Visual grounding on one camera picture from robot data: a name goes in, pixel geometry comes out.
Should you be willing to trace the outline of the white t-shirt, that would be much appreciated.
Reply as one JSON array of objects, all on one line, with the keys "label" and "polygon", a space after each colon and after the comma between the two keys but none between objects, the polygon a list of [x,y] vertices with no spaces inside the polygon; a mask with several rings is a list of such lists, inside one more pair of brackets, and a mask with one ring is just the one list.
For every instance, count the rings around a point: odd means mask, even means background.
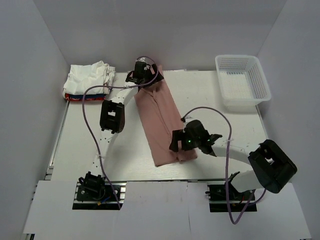
[{"label": "white t-shirt", "polygon": [[63,85],[63,95],[83,95],[92,86],[112,86],[115,74],[116,68],[102,60],[91,65],[72,64]]}]

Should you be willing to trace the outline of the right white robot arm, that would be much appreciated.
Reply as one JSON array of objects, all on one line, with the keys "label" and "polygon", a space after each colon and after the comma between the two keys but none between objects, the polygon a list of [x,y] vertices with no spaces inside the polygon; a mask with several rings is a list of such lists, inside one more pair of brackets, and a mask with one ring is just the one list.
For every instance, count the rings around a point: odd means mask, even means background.
[{"label": "right white robot arm", "polygon": [[169,149],[173,152],[199,149],[213,157],[229,157],[251,166],[251,170],[232,174],[226,195],[236,200],[245,191],[265,189],[278,194],[297,173],[298,168],[271,139],[259,144],[232,145],[221,134],[210,134],[199,120],[173,130]]}]

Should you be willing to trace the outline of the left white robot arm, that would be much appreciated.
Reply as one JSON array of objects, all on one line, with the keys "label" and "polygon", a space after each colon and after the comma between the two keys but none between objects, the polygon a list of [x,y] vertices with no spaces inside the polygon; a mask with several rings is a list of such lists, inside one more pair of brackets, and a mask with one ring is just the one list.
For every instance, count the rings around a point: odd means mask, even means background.
[{"label": "left white robot arm", "polygon": [[[105,157],[113,146],[118,135],[123,131],[125,126],[125,107],[129,101],[143,88],[150,87],[162,80],[156,62],[148,56],[140,56],[135,60],[134,70],[129,72],[125,78],[124,86],[110,86],[107,84],[94,85],[89,87],[81,99],[83,119],[86,127],[96,146],[97,155],[93,162],[92,175],[102,178],[106,181],[111,189],[114,190],[113,184],[104,169]],[[97,139],[88,123],[85,102],[87,93],[96,88],[118,89],[119,92],[111,99],[103,100],[99,118],[101,137]]]}]

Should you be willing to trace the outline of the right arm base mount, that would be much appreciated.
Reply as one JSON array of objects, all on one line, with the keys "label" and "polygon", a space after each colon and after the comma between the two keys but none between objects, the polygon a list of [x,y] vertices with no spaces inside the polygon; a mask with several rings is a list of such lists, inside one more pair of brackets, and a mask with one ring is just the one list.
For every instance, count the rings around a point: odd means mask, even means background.
[{"label": "right arm base mount", "polygon": [[[232,213],[240,213],[246,203],[249,201],[252,190],[242,193],[236,192],[229,187],[230,210]],[[209,210],[211,213],[227,213],[227,199],[225,184],[210,184],[207,186],[205,194],[209,200]]]}]

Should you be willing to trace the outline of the pink t-shirt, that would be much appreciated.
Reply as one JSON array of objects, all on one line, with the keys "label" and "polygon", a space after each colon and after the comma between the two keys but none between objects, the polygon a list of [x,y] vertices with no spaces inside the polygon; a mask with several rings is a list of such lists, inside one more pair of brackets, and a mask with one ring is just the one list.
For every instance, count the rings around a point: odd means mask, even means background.
[{"label": "pink t-shirt", "polygon": [[183,129],[184,124],[165,79],[140,89],[134,99],[156,167],[198,157],[194,149],[169,149],[173,131]]}]

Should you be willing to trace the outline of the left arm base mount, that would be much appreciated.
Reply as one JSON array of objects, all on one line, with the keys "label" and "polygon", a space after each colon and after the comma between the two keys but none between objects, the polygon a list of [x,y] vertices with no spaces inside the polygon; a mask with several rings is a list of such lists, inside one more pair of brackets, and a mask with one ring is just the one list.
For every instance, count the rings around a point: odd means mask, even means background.
[{"label": "left arm base mount", "polygon": [[100,193],[95,194],[94,192],[83,187],[78,182],[75,188],[72,209],[89,211],[120,210],[125,200],[126,183],[120,182],[113,187],[119,201],[119,206],[113,190],[109,184],[105,184]]}]

